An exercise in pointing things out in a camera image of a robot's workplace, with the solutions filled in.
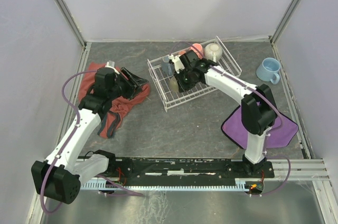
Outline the olive green small cup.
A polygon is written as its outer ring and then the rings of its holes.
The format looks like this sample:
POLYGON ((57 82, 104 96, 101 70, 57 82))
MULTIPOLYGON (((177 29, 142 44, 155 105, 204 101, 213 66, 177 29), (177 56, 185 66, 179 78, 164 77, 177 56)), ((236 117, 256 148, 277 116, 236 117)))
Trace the olive green small cup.
POLYGON ((175 93, 179 93, 180 92, 180 87, 179 87, 179 84, 176 80, 175 77, 172 77, 169 81, 169 89, 170 91, 173 91, 175 93))

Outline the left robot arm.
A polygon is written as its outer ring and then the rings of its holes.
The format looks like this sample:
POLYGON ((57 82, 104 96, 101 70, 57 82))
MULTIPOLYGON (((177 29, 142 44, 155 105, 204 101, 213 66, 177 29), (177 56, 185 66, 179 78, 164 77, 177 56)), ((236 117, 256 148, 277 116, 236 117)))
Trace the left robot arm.
POLYGON ((148 81, 126 68, 112 66, 92 71, 93 83, 85 91, 74 121, 57 147, 44 161, 35 161, 31 167, 36 192, 40 202, 50 198, 71 204, 80 187, 95 176, 116 171, 116 156, 97 150, 91 157, 77 163, 77 158, 94 129, 107 117, 112 103, 118 98, 134 100, 145 92, 148 81))

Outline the light blue mug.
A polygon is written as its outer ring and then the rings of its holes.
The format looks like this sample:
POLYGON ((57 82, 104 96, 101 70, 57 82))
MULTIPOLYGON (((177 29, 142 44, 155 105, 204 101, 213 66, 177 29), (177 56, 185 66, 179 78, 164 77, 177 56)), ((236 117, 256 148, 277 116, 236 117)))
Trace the light blue mug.
POLYGON ((274 58, 265 58, 256 70, 256 76, 264 81, 271 82, 276 85, 280 81, 281 65, 278 60, 274 58))

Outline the grey blue mug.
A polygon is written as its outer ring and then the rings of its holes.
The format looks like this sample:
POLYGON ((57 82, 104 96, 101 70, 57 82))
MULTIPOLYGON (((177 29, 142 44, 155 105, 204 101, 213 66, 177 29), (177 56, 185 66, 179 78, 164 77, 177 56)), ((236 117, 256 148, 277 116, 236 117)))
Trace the grey blue mug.
POLYGON ((170 63, 170 59, 167 55, 162 57, 161 70, 168 76, 173 76, 174 74, 174 65, 170 63))

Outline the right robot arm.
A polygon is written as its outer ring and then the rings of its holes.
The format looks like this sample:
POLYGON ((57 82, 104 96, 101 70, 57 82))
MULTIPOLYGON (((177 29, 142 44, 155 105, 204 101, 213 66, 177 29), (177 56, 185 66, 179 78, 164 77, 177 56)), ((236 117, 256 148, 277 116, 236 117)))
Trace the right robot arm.
POLYGON ((244 160, 258 165, 265 159, 265 141, 281 114, 270 88, 256 86, 226 72, 216 62, 199 58, 193 51, 169 56, 175 68, 179 92, 191 90, 197 83, 214 87, 235 100, 241 108, 241 122, 248 133, 244 160))

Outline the white wire dish rack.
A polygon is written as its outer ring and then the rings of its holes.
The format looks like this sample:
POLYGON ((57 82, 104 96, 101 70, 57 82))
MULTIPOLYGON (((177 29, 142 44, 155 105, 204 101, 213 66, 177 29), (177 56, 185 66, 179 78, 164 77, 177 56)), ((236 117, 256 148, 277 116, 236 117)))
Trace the white wire dish rack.
MULTIPOLYGON (((218 45, 221 55, 217 65, 235 77, 241 76, 242 69, 218 36, 200 45, 203 49, 218 45)), ((147 64, 166 111, 216 90, 200 80, 201 73, 207 70, 207 63, 193 62, 192 66, 179 73, 174 72, 174 64, 168 61, 168 55, 148 60, 147 64)))

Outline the cream speckled mug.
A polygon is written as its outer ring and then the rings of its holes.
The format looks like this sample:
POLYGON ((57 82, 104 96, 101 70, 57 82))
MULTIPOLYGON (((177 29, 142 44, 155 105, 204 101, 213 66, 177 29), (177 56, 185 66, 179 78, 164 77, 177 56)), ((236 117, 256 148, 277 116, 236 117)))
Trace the cream speckled mug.
POLYGON ((213 62, 218 62, 223 54, 221 46, 217 43, 210 43, 204 48, 204 57, 213 62))

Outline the large pink mug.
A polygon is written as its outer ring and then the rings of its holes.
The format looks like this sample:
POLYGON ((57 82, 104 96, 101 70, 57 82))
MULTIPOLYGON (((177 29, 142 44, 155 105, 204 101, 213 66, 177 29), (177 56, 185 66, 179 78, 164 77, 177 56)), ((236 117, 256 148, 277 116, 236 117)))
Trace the large pink mug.
POLYGON ((191 50, 198 56, 199 59, 202 59, 204 57, 203 46, 201 44, 192 44, 191 50))

